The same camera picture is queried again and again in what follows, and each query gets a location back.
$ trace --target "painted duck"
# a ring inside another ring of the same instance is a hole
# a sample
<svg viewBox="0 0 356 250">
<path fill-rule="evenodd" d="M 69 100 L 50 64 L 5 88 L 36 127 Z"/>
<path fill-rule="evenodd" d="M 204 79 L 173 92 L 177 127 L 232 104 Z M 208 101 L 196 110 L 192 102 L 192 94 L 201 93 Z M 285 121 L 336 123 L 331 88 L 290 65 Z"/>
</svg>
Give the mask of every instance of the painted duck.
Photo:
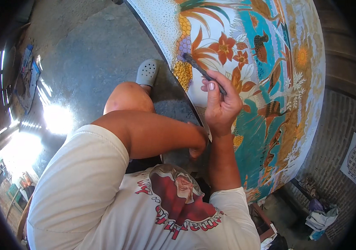
<svg viewBox="0 0 356 250">
<path fill-rule="evenodd" d="M 267 50 L 265 49 L 264 43 L 268 42 L 270 38 L 263 30 L 263 36 L 255 35 L 254 37 L 254 48 L 251 48 L 255 51 L 253 56 L 257 56 L 260 62 L 267 63 Z"/>
</svg>

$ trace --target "white t-shirt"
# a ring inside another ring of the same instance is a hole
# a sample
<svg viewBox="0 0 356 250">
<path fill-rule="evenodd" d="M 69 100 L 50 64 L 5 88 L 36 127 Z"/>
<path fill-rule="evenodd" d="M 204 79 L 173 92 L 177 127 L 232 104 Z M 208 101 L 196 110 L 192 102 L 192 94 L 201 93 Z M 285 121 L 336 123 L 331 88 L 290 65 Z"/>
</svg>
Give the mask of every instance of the white t-shirt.
<svg viewBox="0 0 356 250">
<path fill-rule="evenodd" d="M 128 163 L 113 133 L 78 129 L 36 186 L 27 219 L 31 249 L 260 249 L 243 188 L 204 203 L 180 167 L 125 174 Z"/>
</svg>

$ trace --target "t-shirt sleeve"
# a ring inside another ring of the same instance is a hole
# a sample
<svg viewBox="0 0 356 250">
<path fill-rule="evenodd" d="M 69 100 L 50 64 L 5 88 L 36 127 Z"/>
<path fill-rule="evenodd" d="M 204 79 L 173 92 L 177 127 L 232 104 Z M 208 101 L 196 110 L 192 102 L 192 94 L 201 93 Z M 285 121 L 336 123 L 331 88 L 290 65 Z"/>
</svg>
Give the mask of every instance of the t-shirt sleeve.
<svg viewBox="0 0 356 250">
<path fill-rule="evenodd" d="M 31 249 L 73 249 L 114 201 L 129 163 L 113 133 L 86 125 L 69 137 L 43 172 L 27 219 Z"/>
<path fill-rule="evenodd" d="M 210 203 L 238 223 L 243 233 L 240 240 L 245 242 L 246 249 L 260 249 L 260 236 L 250 217 L 246 193 L 242 187 L 214 192 L 210 197 Z"/>
</svg>

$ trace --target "brick wall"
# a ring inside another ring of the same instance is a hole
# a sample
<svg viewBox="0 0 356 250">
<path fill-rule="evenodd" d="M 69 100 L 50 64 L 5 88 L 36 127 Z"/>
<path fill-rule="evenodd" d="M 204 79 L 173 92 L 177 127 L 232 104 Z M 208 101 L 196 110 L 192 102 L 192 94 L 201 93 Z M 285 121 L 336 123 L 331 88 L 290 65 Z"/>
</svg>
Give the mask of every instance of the brick wall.
<svg viewBox="0 0 356 250">
<path fill-rule="evenodd" d="M 7 216 L 7 211 L 10 206 L 12 197 L 7 194 L 7 191 L 10 188 L 10 183 L 4 180 L 0 185 L 0 209 L 4 215 L 4 218 Z M 7 217 L 7 224 L 10 227 L 11 231 L 17 235 L 18 224 L 20 222 L 22 213 L 15 205 L 11 206 L 10 213 Z"/>
<path fill-rule="evenodd" d="M 326 230 L 333 243 L 340 242 L 356 213 L 356 185 L 340 171 L 353 132 L 356 132 L 356 100 L 325 89 L 320 122 L 296 179 L 310 175 L 320 194 L 337 204 L 339 216 Z M 290 187 L 296 198 L 307 207 L 309 201 L 305 196 L 293 185 Z"/>
</svg>

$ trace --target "floral painting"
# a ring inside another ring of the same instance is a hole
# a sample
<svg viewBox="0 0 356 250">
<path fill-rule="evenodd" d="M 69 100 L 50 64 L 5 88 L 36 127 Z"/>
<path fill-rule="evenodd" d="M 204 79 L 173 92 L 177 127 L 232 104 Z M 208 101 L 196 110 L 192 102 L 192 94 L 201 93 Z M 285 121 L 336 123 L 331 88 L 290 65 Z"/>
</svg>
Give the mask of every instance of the floral painting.
<svg viewBox="0 0 356 250">
<path fill-rule="evenodd" d="M 291 180 L 320 118 L 325 85 L 321 25 L 312 0 L 128 0 L 195 107 L 207 93 L 185 61 L 232 81 L 243 110 L 232 143 L 248 202 Z"/>
</svg>

